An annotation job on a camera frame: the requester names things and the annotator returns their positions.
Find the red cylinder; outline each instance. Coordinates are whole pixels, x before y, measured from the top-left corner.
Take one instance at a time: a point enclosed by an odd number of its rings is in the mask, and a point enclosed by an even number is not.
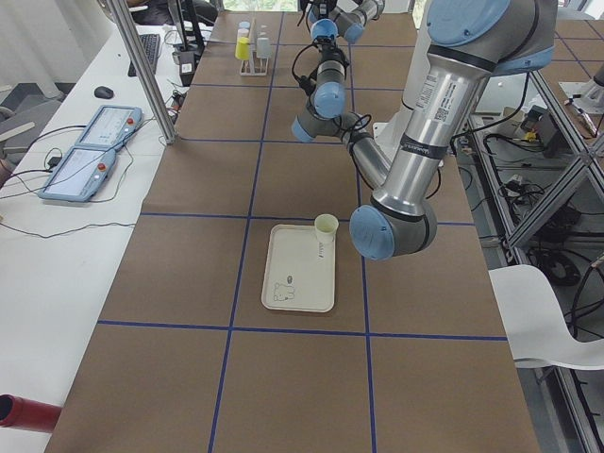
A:
[[[58,406],[3,394],[0,396],[0,427],[53,432],[60,411]]]

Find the keyboard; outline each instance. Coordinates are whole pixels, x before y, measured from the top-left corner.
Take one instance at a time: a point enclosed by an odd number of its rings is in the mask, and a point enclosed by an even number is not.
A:
[[[147,59],[149,60],[149,65],[151,66],[151,70],[153,74],[158,68],[158,57],[159,57],[159,45],[161,43],[161,39],[158,34],[148,34],[148,35],[139,35],[141,37],[141,42],[143,43],[144,53],[147,55]],[[130,61],[130,67],[128,68],[128,77],[136,76],[136,69],[134,69],[134,64]]]

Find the cartoon drawing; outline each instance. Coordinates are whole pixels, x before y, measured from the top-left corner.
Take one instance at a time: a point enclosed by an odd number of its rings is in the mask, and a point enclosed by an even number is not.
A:
[[[275,292],[273,298],[275,301],[282,302],[284,300],[294,299],[295,288],[289,285],[282,285],[281,283],[275,283]]]

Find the white desk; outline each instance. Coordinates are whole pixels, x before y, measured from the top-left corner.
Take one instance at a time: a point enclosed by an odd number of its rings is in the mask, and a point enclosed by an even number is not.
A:
[[[156,32],[163,37],[161,27],[140,27],[140,32]],[[174,89],[170,81],[179,84],[171,54],[171,46],[162,38],[156,79],[164,99]],[[103,104],[141,107],[143,119],[151,118],[153,113],[138,78],[126,76],[129,62],[116,29],[45,131],[85,125]],[[115,97],[95,98],[92,92],[99,85],[112,88]],[[16,172],[43,168],[50,148],[58,147],[65,153],[80,132],[74,129],[40,140]],[[93,223],[136,223],[163,153],[159,136],[159,127],[152,121],[128,143],[134,163],[117,197],[108,203],[66,206],[43,202],[34,193],[2,199],[25,192],[12,178],[0,191],[4,223],[45,235]],[[129,162],[130,157],[122,151],[113,175],[94,199],[114,194]],[[47,177],[28,174],[24,180],[31,188],[39,188]],[[0,227],[0,394],[62,406],[131,232],[130,227],[108,226],[43,240]],[[3,428],[0,451],[40,453],[49,438],[43,433]]]

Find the paper cup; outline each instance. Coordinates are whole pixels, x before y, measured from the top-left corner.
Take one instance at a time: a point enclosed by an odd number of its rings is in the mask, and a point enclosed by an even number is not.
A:
[[[338,219],[331,214],[321,214],[314,219],[314,235],[319,243],[333,243],[338,230]]]

